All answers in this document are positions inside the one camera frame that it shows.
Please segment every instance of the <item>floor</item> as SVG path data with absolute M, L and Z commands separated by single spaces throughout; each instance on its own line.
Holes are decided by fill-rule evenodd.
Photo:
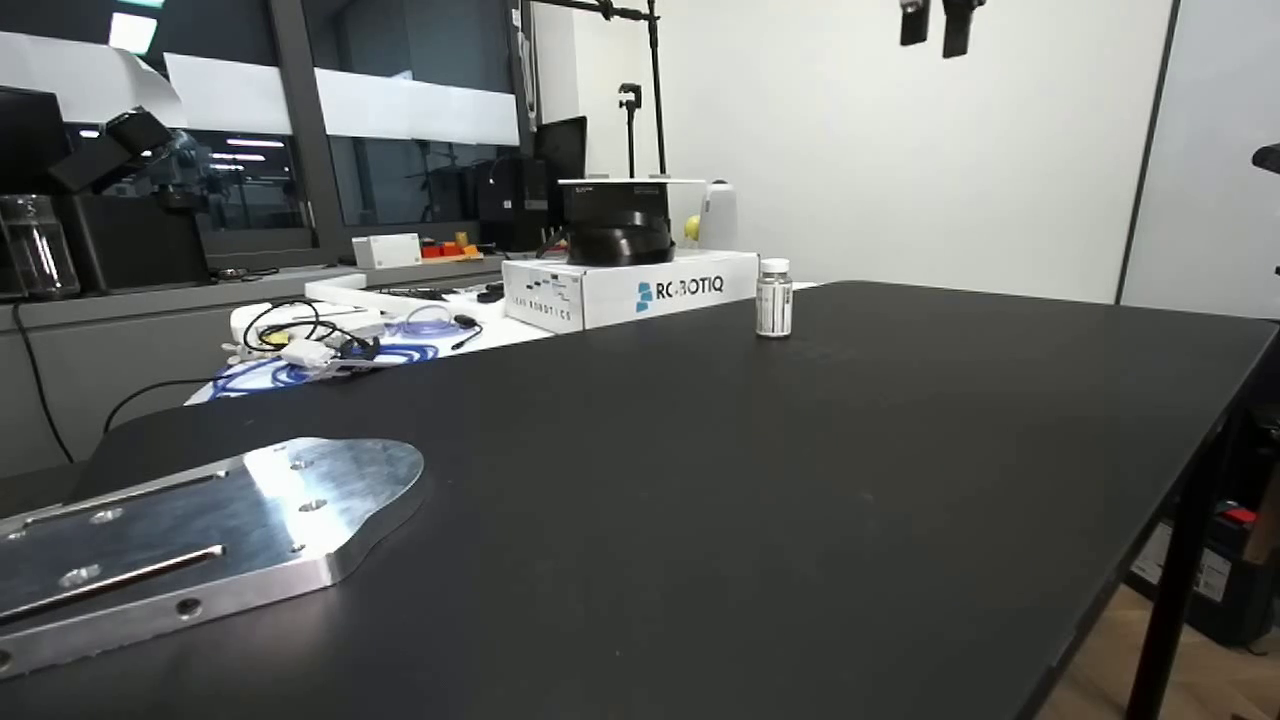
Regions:
M 1076 652 L 1069 676 L 1049 697 L 1038 720 L 1125 716 L 1146 613 L 1150 605 L 1144 598 L 1118 588 Z M 1280 632 L 1253 652 L 1227 652 L 1188 630 L 1162 720 L 1280 720 Z

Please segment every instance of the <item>window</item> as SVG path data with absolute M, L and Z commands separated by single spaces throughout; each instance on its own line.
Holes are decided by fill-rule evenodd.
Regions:
M 69 147 L 147 107 L 214 263 L 353 258 L 353 231 L 458 231 L 521 152 L 526 0 L 0 0 L 0 90 L 51 93 Z
M 305 0 L 339 215 L 477 231 L 472 173 L 521 147 L 511 0 Z
M 72 152 L 128 107 L 155 112 L 181 138 L 167 156 L 173 178 L 209 197 L 198 238 L 214 263 L 324 258 L 310 226 L 324 173 L 305 167 L 274 53 L 274 5 L 0 0 L 0 84 L 55 93 Z M 348 243 L 329 241 L 329 258 L 348 258 Z

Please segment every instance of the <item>white box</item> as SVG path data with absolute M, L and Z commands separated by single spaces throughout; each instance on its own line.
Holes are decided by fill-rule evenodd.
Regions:
M 548 332 L 579 332 L 676 315 L 754 298 L 754 254 L 688 254 L 673 263 L 579 269 L 508 262 L 508 315 Z
M 354 247 L 354 269 L 364 272 L 422 263 L 422 243 L 416 231 L 354 238 L 353 247 Z

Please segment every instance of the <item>cardboard box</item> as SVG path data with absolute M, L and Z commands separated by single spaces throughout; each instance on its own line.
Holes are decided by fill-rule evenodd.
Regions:
M 579 332 L 676 315 L 754 298 L 754 254 L 692 254 L 673 263 L 579 269 L 508 262 L 508 315 L 542 332 Z

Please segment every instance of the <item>metal plate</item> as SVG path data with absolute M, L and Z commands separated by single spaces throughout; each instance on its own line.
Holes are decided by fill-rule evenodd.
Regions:
M 386 440 L 293 440 L 0 522 L 0 680 L 342 579 L 421 495 Z

